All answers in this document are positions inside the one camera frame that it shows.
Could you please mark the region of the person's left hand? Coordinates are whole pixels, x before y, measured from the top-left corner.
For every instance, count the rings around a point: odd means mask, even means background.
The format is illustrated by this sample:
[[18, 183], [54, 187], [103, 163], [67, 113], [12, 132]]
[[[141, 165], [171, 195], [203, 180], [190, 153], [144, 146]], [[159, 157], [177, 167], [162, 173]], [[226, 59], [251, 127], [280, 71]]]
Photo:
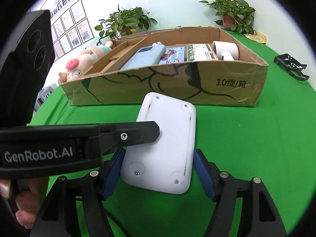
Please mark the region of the person's left hand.
[[17, 222], [26, 229], [32, 229], [38, 212], [46, 198], [49, 177], [28, 179], [28, 190], [16, 195]]

